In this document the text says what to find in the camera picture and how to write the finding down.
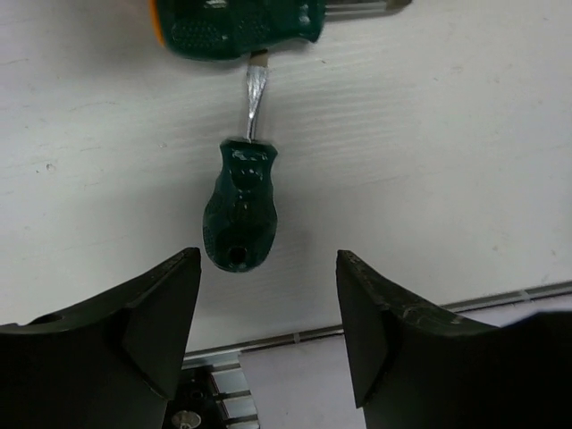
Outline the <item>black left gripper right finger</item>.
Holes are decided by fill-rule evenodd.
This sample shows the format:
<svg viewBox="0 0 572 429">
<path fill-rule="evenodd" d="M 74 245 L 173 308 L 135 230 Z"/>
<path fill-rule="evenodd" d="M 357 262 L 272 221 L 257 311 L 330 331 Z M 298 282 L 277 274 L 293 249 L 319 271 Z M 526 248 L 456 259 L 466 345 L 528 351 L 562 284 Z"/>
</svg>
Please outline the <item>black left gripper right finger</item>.
<svg viewBox="0 0 572 429">
<path fill-rule="evenodd" d="M 369 428 L 568 428 L 571 315 L 477 322 L 336 260 L 356 405 Z"/>
</svg>

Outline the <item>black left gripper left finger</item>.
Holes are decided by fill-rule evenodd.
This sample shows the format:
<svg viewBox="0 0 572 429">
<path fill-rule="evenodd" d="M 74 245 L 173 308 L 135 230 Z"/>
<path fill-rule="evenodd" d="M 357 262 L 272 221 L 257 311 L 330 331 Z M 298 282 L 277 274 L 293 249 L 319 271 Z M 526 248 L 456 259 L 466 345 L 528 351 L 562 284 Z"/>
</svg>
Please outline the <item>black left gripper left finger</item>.
<svg viewBox="0 0 572 429">
<path fill-rule="evenodd" d="M 91 299 L 3 325 L 2 427 L 160 427 L 200 277 L 199 250 L 185 248 Z"/>
</svg>

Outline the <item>stubby green screwdriver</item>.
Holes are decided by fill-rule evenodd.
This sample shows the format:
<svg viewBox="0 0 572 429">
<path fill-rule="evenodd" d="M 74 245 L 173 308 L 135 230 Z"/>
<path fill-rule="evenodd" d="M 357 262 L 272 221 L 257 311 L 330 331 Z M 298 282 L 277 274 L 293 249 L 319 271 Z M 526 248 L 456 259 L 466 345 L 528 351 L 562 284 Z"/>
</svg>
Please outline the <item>stubby green screwdriver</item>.
<svg viewBox="0 0 572 429">
<path fill-rule="evenodd" d="M 218 268 L 230 273 L 246 273 L 260 266 L 277 230 L 272 169 L 278 151 L 257 138 L 268 59 L 267 50 L 254 52 L 248 59 L 244 135 L 221 143 L 222 169 L 203 214 L 206 253 Z"/>
<path fill-rule="evenodd" d="M 154 0 L 156 37 L 173 53 L 204 62 L 227 62 L 283 42 L 315 43 L 328 17 L 398 13 L 409 1 Z"/>
</svg>

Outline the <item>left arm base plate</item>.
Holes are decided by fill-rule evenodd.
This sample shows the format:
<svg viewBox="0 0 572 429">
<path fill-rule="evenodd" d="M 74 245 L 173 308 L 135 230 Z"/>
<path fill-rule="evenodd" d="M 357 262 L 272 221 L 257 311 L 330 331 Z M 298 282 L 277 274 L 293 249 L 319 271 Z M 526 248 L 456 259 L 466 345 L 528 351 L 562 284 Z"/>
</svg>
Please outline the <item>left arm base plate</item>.
<svg viewBox="0 0 572 429">
<path fill-rule="evenodd" d="M 163 428 L 259 428 L 254 397 L 240 365 L 241 350 L 208 349 L 185 355 Z"/>
</svg>

